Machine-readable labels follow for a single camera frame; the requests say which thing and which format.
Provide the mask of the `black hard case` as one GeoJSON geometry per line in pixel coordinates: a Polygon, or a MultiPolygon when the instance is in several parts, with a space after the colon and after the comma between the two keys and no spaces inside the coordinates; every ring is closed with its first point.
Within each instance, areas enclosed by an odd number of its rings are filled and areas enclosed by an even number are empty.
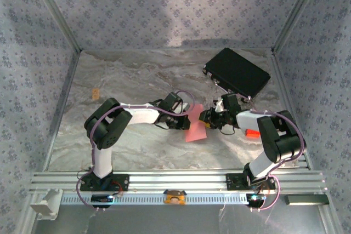
{"type": "Polygon", "coordinates": [[[253,99],[269,82],[270,74],[230,48],[222,49],[205,63],[203,73],[227,93],[253,99]]]}

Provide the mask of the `aluminium frame post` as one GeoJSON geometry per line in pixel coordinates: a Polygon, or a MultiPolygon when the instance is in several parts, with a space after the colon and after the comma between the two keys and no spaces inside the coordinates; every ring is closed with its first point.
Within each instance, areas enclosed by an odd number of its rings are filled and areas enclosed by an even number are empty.
{"type": "Polygon", "coordinates": [[[304,9],[306,8],[310,0],[296,0],[293,5],[282,29],[280,30],[274,45],[271,48],[272,54],[276,56],[282,48],[284,47],[286,41],[288,40],[293,28],[298,22],[300,16],[302,15],[304,9]]]}

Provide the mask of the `orange cartoon figure sticker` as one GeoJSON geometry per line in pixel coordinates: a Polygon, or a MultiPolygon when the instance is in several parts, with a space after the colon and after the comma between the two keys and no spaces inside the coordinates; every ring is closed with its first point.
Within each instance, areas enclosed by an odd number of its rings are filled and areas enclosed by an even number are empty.
{"type": "Polygon", "coordinates": [[[185,205],[186,204],[186,192],[179,190],[165,190],[163,193],[166,198],[163,201],[164,204],[176,204],[185,205]]]}

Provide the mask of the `white plastic bracket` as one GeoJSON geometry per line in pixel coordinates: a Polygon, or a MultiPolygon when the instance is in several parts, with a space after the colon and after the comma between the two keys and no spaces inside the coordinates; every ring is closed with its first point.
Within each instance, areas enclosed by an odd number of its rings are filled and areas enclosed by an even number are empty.
{"type": "Polygon", "coordinates": [[[58,217],[61,200],[63,197],[62,189],[48,189],[46,194],[30,207],[37,213],[38,220],[55,220],[58,217]]]}

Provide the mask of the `pink paper sheet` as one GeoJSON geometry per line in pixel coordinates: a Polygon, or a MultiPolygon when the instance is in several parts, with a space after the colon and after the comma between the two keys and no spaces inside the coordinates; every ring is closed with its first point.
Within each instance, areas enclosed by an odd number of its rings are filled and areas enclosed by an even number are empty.
{"type": "Polygon", "coordinates": [[[205,123],[199,120],[200,113],[203,111],[202,104],[195,104],[193,110],[189,113],[190,121],[189,130],[185,131],[185,141],[192,142],[207,138],[205,123]]]}

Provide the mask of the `small circuit board with light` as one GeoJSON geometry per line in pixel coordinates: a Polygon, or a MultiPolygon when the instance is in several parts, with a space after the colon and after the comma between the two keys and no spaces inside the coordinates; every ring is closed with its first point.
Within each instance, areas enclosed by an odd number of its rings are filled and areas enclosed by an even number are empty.
{"type": "Polygon", "coordinates": [[[92,203],[112,203],[114,201],[113,195],[92,195],[90,198],[92,203]]]}
{"type": "Polygon", "coordinates": [[[247,194],[248,207],[261,208],[265,204],[266,195],[264,194],[247,194]]]}

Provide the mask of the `aluminium table side rail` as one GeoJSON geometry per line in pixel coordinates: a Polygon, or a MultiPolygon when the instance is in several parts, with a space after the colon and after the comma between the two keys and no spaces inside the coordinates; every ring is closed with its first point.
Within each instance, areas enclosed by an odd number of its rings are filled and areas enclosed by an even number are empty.
{"type": "Polygon", "coordinates": [[[296,114],[296,110],[294,108],[294,104],[292,102],[292,98],[288,92],[288,85],[287,85],[287,81],[284,78],[284,74],[283,71],[281,69],[281,66],[279,65],[279,60],[277,59],[277,57],[275,56],[274,50],[271,49],[270,50],[271,53],[271,69],[272,69],[272,75],[274,76],[278,86],[279,86],[279,98],[281,101],[282,106],[284,107],[284,109],[288,110],[294,121],[296,126],[299,128],[300,132],[302,133],[306,144],[308,144],[308,140],[307,137],[303,134],[303,129],[302,126],[300,124],[300,121],[298,120],[297,114],[296,114]]]}
{"type": "Polygon", "coordinates": [[[72,85],[72,81],[76,72],[76,67],[80,58],[80,53],[81,51],[79,50],[78,52],[74,53],[71,59],[71,62],[69,64],[69,68],[65,77],[65,80],[63,82],[63,86],[61,89],[61,93],[59,96],[58,103],[56,105],[54,114],[53,114],[53,119],[50,124],[50,130],[49,130],[49,137],[46,142],[46,155],[45,159],[43,162],[43,166],[41,171],[42,172],[47,172],[50,164],[50,160],[52,157],[52,151],[54,147],[54,142],[57,137],[60,123],[64,114],[64,109],[65,105],[69,96],[70,88],[72,85]]]}

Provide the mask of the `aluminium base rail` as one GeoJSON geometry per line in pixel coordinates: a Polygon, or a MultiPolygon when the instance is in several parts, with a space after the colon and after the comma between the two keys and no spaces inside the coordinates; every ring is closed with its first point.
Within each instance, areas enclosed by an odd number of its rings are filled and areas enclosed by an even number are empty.
{"type": "MultiPolygon", "coordinates": [[[[161,193],[166,189],[186,193],[215,193],[227,190],[225,175],[236,170],[149,170],[127,172],[128,192],[161,193]]],[[[322,172],[307,169],[278,169],[282,193],[322,193],[328,190],[322,172]]],[[[62,189],[74,193],[78,181],[75,172],[42,172],[31,178],[30,192],[62,189]]]]}

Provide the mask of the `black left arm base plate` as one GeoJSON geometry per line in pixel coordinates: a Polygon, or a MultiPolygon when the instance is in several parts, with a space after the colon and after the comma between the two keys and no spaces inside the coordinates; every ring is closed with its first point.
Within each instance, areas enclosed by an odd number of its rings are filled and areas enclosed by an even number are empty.
{"type": "Polygon", "coordinates": [[[104,178],[97,177],[94,173],[86,175],[80,183],[80,191],[87,192],[126,192],[129,187],[128,174],[110,173],[104,178]]]}

